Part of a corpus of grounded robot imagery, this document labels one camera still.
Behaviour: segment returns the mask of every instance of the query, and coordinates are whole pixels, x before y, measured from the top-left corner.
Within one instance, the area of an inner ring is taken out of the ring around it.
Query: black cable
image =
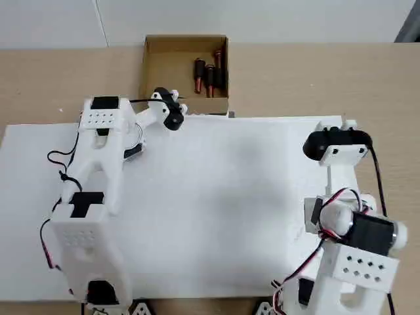
[[[166,100],[161,100],[159,98],[140,98],[138,100],[130,100],[130,103],[141,103],[141,102],[162,102],[166,105],[171,104],[170,102],[167,102]]]
[[[99,310],[98,308],[94,307],[92,308],[93,311],[97,311],[98,313],[101,313],[103,315],[109,315],[108,312],[105,311],[105,308],[103,308],[102,310]]]
[[[58,151],[58,150],[52,150],[52,151],[50,151],[50,152],[48,152],[48,154],[47,154],[47,159],[51,162],[51,163],[54,163],[54,164],[57,164],[57,165],[61,165],[61,166],[63,166],[63,168],[64,168],[64,172],[65,173],[67,173],[67,167],[72,163],[72,161],[73,161],[73,158],[74,158],[74,152],[75,152],[75,150],[76,150],[76,146],[77,146],[77,142],[79,141],[79,133],[77,133],[77,136],[76,136],[76,140],[75,140],[75,142],[74,142],[74,145],[73,145],[73,148],[69,151],[69,152],[61,152],[61,151]],[[70,161],[69,161],[69,163],[68,163],[68,165],[66,165],[66,164],[64,164],[64,163],[62,163],[62,162],[60,162],[60,161],[56,161],[55,159],[51,159],[51,157],[50,157],[50,155],[51,154],[60,154],[60,155],[62,155],[62,156],[68,156],[68,155],[72,155],[71,157],[70,157]]]
[[[388,293],[387,297],[388,297],[388,304],[389,304],[390,313],[391,313],[391,315],[395,315],[394,301],[392,300],[391,293]]]
[[[60,178],[63,182],[65,182],[67,180],[69,180],[70,182],[74,182],[76,184],[76,186],[79,188],[80,192],[83,191],[83,189],[80,185],[80,182],[76,178],[70,177],[66,173],[63,173],[62,171],[59,171],[58,173],[60,174]]]
[[[377,179],[377,182],[378,182],[379,198],[381,199],[382,214],[383,214],[384,217],[388,217],[387,206],[385,205],[385,197],[384,197],[384,193],[383,193],[381,171],[379,170],[378,158],[376,156],[375,150],[373,149],[373,146],[370,146],[369,149],[370,149],[370,153],[372,154],[373,163],[375,164],[375,172],[376,172],[376,179]],[[387,297],[388,297],[390,314],[395,315],[396,314],[395,306],[394,306],[394,301],[392,300],[391,293],[388,293]]]
[[[375,172],[376,172],[376,178],[378,181],[379,198],[381,199],[382,213],[384,217],[387,217],[388,213],[387,213],[387,207],[385,205],[385,197],[383,195],[381,171],[379,170],[378,158],[376,156],[375,150],[373,149],[373,146],[371,146],[369,149],[370,149],[370,153],[372,154],[373,163],[375,164]]]
[[[57,207],[59,203],[61,203],[61,198],[58,199],[57,202],[54,204],[54,207],[52,207],[51,212],[54,212],[55,208]],[[61,270],[61,268],[58,265],[53,264],[53,261],[51,260],[50,253],[48,252],[47,245],[45,244],[44,237],[42,234],[42,232],[44,231],[45,225],[50,221],[51,219],[47,219],[42,223],[41,227],[39,228],[39,239],[41,240],[42,250],[44,251],[44,255],[45,255],[45,259],[47,260],[48,267],[50,269],[56,268],[56,269]]]

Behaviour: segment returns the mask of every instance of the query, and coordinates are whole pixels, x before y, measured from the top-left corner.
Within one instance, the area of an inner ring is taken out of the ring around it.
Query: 3d printed robot arm
[[[132,303],[130,279],[109,228],[110,215],[120,211],[123,162],[144,149],[147,126],[159,122],[177,130],[186,111],[178,103],[178,92],[164,88],[157,88],[148,109],[137,115],[127,98],[85,101],[75,152],[62,174],[61,202],[51,215],[62,250],[60,268],[78,301],[96,307]],[[129,139],[137,142],[127,146]],[[107,187],[103,192],[86,192],[83,186],[95,171],[105,174]]]
[[[408,237],[404,224],[378,214],[375,199],[360,195],[355,179],[345,176],[368,150],[373,151],[371,138],[356,130],[355,121],[346,121],[341,128],[320,123],[307,138],[305,155],[327,167],[325,195],[304,201],[306,231],[322,239],[312,255],[321,247],[324,254],[315,281],[298,277],[304,263],[279,283],[271,311],[281,315],[380,313],[399,263],[390,251],[403,248]],[[347,303],[341,296],[344,283],[355,286]],[[271,314],[263,304],[258,312]]]

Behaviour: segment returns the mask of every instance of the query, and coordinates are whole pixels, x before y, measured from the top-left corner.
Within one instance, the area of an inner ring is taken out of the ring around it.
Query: red wire
[[[304,270],[306,268],[306,266],[308,266],[308,264],[312,261],[312,259],[316,256],[316,254],[320,251],[322,244],[325,242],[325,238],[322,238],[320,243],[318,244],[317,248],[315,248],[315,250],[309,255],[308,258],[305,259],[305,261],[291,274],[289,275],[281,284],[284,285],[285,282],[289,281],[290,279],[293,279],[295,276],[297,276],[298,274],[300,274],[302,272],[302,270]],[[281,315],[287,315],[283,310],[281,310],[280,308],[278,308],[277,306],[278,304],[278,294],[274,297],[274,310]]]
[[[332,195],[331,198],[329,198],[324,203],[324,205],[322,207],[324,208],[326,205],[329,205],[331,202],[333,202],[334,200],[336,200],[346,189],[347,189],[347,187],[344,187],[344,188],[340,189],[339,191],[337,191],[335,194]]]

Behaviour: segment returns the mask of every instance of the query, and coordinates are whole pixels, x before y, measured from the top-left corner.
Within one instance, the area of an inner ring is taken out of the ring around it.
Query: electrical wire
[[[355,191],[354,189],[348,188],[348,187],[344,187],[340,190],[338,190],[336,193],[334,193],[322,206],[321,206],[321,210],[326,206],[329,205],[330,203],[332,203],[333,201],[335,201],[345,190],[350,190],[354,196],[356,197],[357,200],[357,204],[358,204],[358,211],[362,212],[363,211],[363,203],[362,203],[362,199],[360,198],[360,195],[357,191]]]
[[[388,217],[387,206],[385,205],[385,197],[383,193],[383,186],[382,186],[382,179],[381,179],[381,170],[379,169],[378,158],[376,156],[375,149],[373,149],[372,145],[369,147],[369,150],[372,155],[373,164],[375,165],[375,172],[376,172],[376,179],[378,182],[379,199],[381,200],[382,214],[384,217]],[[391,315],[395,315],[396,314],[395,306],[394,306],[394,301],[392,300],[391,292],[387,294],[387,298],[388,298],[388,304],[389,304],[389,312]]]
[[[375,150],[373,149],[373,146],[371,146],[369,149],[370,149],[370,153],[372,154],[373,164],[375,164],[375,172],[376,172],[376,179],[378,182],[379,198],[381,199],[382,214],[384,217],[388,217],[387,206],[385,205],[385,197],[383,194],[381,171],[379,169],[378,158],[376,156]]]
[[[72,161],[73,161],[73,158],[74,158],[74,152],[75,152],[75,150],[76,150],[76,146],[77,146],[77,142],[79,141],[79,133],[77,133],[77,136],[76,136],[76,140],[75,140],[75,142],[74,142],[74,145],[73,145],[73,148],[69,151],[69,152],[61,152],[61,151],[58,151],[58,150],[51,150],[50,152],[48,152],[48,154],[47,154],[47,159],[51,162],[51,163],[53,163],[53,164],[57,164],[57,165],[61,165],[61,166],[63,166],[63,168],[64,168],[64,172],[65,173],[67,173],[67,168],[68,168],[68,166],[72,163]],[[62,162],[60,162],[60,161],[57,161],[57,160],[55,160],[55,159],[52,159],[50,156],[52,155],[52,154],[60,154],[60,155],[62,155],[62,156],[68,156],[68,155],[72,155],[71,157],[70,157],[70,161],[69,161],[69,163],[68,163],[68,165],[66,165],[66,164],[64,164],[64,163],[62,163]]]
[[[109,313],[105,311],[105,308],[103,308],[102,310],[99,310],[98,308],[94,307],[92,308],[92,310],[97,311],[98,313],[101,313],[103,315],[109,315]]]
[[[58,164],[58,165],[63,166],[64,172],[62,172],[61,170],[58,171],[58,174],[60,174],[61,180],[64,181],[64,182],[67,181],[67,180],[70,181],[70,182],[73,182],[77,186],[77,188],[79,189],[79,191],[82,192],[83,189],[82,189],[82,186],[81,186],[80,182],[77,179],[75,179],[75,178],[70,177],[70,176],[67,175],[67,170],[68,170],[68,167],[70,166],[70,164],[73,161],[74,153],[75,153],[75,150],[76,150],[76,146],[77,146],[77,142],[78,141],[79,141],[79,133],[77,133],[76,140],[74,142],[73,148],[69,152],[61,152],[61,151],[58,151],[58,150],[52,150],[52,151],[48,152],[47,159],[51,163],[53,163],[53,164]],[[61,161],[57,161],[57,160],[51,159],[51,155],[52,154],[60,154],[62,156],[68,156],[68,155],[71,154],[72,156],[70,157],[69,163],[66,165],[66,164],[62,163]],[[59,203],[61,203],[61,201],[62,201],[61,198],[59,198],[57,200],[57,202],[52,207],[51,213],[53,213],[55,211],[57,205]],[[47,220],[45,220],[42,223],[41,227],[39,228],[39,238],[41,240],[41,246],[42,246],[42,249],[43,249],[43,252],[44,252],[44,255],[45,255],[45,259],[47,260],[48,267],[50,269],[59,269],[59,270],[61,270],[61,268],[58,265],[56,265],[56,264],[53,263],[53,260],[51,259],[51,255],[50,255],[50,253],[48,251],[48,248],[47,248],[47,244],[45,243],[45,240],[43,238],[43,230],[44,230],[44,227],[50,221],[51,221],[51,219],[47,219]]]
[[[166,100],[161,100],[160,98],[140,98],[138,100],[130,100],[130,103],[142,103],[142,102],[162,102],[166,105],[171,104],[170,102],[167,102]]]
[[[273,309],[277,314],[281,314],[281,315],[287,315],[282,309],[281,309],[281,305],[278,304],[278,299],[279,299],[279,293],[282,292],[282,287],[284,286],[284,283],[286,283],[287,281],[289,281],[290,279],[293,279],[294,277],[298,276],[305,268],[306,266],[308,266],[308,264],[313,260],[313,258],[316,256],[316,254],[320,251],[322,245],[325,242],[325,238],[322,238],[321,241],[319,242],[318,246],[315,248],[315,250],[313,252],[311,252],[311,254],[308,256],[308,258],[305,259],[305,261],[299,266],[297,267],[297,269],[290,274],[288,277],[285,278],[285,280],[283,280],[282,283],[279,283],[277,280],[272,280],[271,284],[279,284],[277,285],[277,290],[274,292],[273,294]]]
[[[52,211],[51,212],[54,212],[55,208],[57,207],[57,205],[59,203],[61,203],[61,198],[58,199],[57,202],[54,204],[54,207],[52,207]],[[41,227],[39,228],[39,239],[41,240],[42,250],[44,251],[44,255],[45,255],[45,259],[47,260],[48,267],[50,269],[59,269],[59,270],[61,270],[61,268],[57,264],[56,265],[53,264],[53,260],[51,259],[51,255],[50,255],[50,253],[49,253],[49,251],[47,249],[47,244],[45,243],[45,240],[44,240],[44,237],[43,237],[44,227],[50,221],[51,221],[51,219],[47,219],[47,220],[45,220],[42,223]]]

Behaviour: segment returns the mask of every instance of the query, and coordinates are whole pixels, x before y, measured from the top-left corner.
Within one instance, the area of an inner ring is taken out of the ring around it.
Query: screw
[[[201,93],[201,84],[203,82],[203,77],[205,73],[205,61],[203,59],[197,58],[194,61],[194,81],[196,86],[194,92],[197,94]]]
[[[207,87],[207,97],[215,97],[215,65],[208,64],[205,66],[205,86]]]

